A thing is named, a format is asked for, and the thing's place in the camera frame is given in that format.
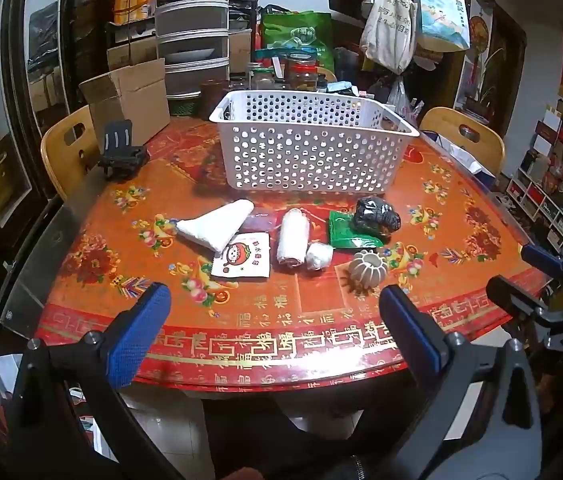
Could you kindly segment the white ribbed round ornament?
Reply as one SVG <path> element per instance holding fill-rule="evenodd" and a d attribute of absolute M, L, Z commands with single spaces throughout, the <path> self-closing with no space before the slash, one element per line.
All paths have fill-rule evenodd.
<path fill-rule="evenodd" d="M 385 281 L 388 276 L 388 266 L 376 252 L 361 250 L 353 256 L 347 272 L 357 288 L 370 289 Z"/>

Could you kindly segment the small white ball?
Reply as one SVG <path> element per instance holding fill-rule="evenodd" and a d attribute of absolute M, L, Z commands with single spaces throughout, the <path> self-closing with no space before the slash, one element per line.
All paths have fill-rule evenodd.
<path fill-rule="evenodd" d="M 314 242 L 306 251 L 306 269 L 310 271 L 321 271 L 327 269 L 332 262 L 333 247 L 329 244 Z"/>

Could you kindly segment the green foil packet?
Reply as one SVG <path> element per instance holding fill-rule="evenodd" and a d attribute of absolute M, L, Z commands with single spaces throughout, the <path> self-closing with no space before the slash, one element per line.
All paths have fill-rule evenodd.
<path fill-rule="evenodd" d="M 375 249 L 385 243 L 377 236 L 356 231 L 352 214 L 330 211 L 328 215 L 328 240 L 336 249 Z"/>

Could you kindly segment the dark grey sock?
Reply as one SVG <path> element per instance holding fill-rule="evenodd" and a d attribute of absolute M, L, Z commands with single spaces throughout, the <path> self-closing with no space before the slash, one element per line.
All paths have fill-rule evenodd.
<path fill-rule="evenodd" d="M 400 214 L 378 196 L 369 196 L 357 201 L 352 218 L 356 231 L 379 238 L 389 238 L 402 226 Z"/>

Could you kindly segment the tomato cartoon wipes packet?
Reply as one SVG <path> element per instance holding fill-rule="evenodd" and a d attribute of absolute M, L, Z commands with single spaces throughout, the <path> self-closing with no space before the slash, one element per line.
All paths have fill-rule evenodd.
<path fill-rule="evenodd" d="M 265 232 L 236 234 L 212 262 L 211 275 L 225 280 L 268 278 L 271 271 L 270 236 Z"/>

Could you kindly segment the white pink towel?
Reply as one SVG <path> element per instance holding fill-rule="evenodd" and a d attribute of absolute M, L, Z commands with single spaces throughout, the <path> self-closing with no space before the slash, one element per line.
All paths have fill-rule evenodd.
<path fill-rule="evenodd" d="M 281 219 L 280 235 L 278 235 L 277 261 L 283 266 L 294 268 L 302 266 L 305 261 L 310 238 L 310 221 L 304 212 L 292 208 Z"/>

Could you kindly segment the right wooden chair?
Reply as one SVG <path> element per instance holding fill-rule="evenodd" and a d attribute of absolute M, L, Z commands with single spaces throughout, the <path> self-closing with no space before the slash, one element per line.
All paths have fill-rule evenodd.
<path fill-rule="evenodd" d="M 449 107 L 434 107 L 423 115 L 420 129 L 441 134 L 472 154 L 497 177 L 505 160 L 505 144 L 494 130 Z"/>

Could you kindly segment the wooden chair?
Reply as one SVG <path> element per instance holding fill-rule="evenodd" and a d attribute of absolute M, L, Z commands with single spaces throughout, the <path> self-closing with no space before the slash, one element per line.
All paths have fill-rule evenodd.
<path fill-rule="evenodd" d="M 494 130 L 449 107 L 434 107 L 423 115 L 420 129 L 441 134 L 472 154 L 497 177 L 505 160 L 505 144 Z"/>
<path fill-rule="evenodd" d="M 42 137 L 41 155 L 57 194 L 68 200 L 100 157 L 90 108 L 81 107 L 50 127 Z"/>

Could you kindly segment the black phone stand clamp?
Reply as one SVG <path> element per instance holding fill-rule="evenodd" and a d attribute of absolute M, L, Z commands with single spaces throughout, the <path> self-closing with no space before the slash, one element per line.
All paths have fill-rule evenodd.
<path fill-rule="evenodd" d="M 142 169 L 150 156 L 144 145 L 133 144 L 133 124 L 129 119 L 109 122 L 104 131 L 104 147 L 98 167 L 112 181 L 131 179 Z"/>

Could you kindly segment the left wooden chair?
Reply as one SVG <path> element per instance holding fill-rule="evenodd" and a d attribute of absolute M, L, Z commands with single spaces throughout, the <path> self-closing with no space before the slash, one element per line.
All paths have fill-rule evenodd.
<path fill-rule="evenodd" d="M 50 127 L 42 137 L 41 155 L 57 194 L 68 200 L 100 157 L 90 108 L 81 107 Z"/>

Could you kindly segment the white perforated plastic basket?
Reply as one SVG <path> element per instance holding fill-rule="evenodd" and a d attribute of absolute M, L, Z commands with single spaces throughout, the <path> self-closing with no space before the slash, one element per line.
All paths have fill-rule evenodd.
<path fill-rule="evenodd" d="M 419 137 L 385 104 L 321 92 L 233 91 L 209 120 L 228 185 L 246 192 L 382 194 Z"/>

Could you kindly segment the brown cardboard box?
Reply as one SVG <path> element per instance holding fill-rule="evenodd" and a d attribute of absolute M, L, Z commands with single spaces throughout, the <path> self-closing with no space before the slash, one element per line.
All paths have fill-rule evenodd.
<path fill-rule="evenodd" d="M 109 122 L 132 122 L 132 144 L 147 143 L 170 124 L 163 58 L 111 70 L 80 83 L 100 151 Z"/>

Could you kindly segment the blue illustrated paper bag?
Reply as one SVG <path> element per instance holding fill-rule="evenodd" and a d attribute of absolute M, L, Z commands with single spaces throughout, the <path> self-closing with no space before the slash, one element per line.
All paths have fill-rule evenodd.
<path fill-rule="evenodd" d="M 470 49 L 466 0 L 418 0 L 417 40 L 431 52 L 461 52 Z"/>

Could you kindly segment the brown plastic jug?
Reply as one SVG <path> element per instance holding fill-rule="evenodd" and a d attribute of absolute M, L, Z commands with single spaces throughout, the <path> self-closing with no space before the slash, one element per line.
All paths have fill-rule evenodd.
<path fill-rule="evenodd" d="M 198 116 L 208 120 L 216 105 L 222 101 L 230 91 L 228 80 L 208 80 L 200 85 Z"/>

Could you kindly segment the beige canvas tote bag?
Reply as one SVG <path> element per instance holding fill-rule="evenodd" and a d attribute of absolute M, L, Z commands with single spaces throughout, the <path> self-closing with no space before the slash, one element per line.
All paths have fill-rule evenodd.
<path fill-rule="evenodd" d="M 369 0 L 361 50 L 370 61 L 401 75 L 417 44 L 417 0 Z"/>

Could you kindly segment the red lid pickle jar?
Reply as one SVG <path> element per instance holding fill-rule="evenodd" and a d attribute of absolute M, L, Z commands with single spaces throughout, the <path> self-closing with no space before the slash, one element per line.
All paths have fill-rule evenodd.
<path fill-rule="evenodd" d="M 288 82 L 293 90 L 315 91 L 318 83 L 316 61 L 291 58 L 288 62 Z"/>

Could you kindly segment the grey stacked drawer unit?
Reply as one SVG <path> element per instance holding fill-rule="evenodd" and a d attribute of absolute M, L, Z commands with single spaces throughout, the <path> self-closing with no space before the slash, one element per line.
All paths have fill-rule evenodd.
<path fill-rule="evenodd" d="M 156 0 L 157 52 L 171 101 L 200 96 L 208 81 L 230 76 L 228 0 Z"/>

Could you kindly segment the green shopping bag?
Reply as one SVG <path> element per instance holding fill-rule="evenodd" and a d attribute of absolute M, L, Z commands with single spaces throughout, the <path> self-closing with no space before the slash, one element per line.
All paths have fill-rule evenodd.
<path fill-rule="evenodd" d="M 270 4 L 262 9 L 261 36 L 265 48 L 312 48 L 319 65 L 335 70 L 329 13 L 288 11 Z"/>

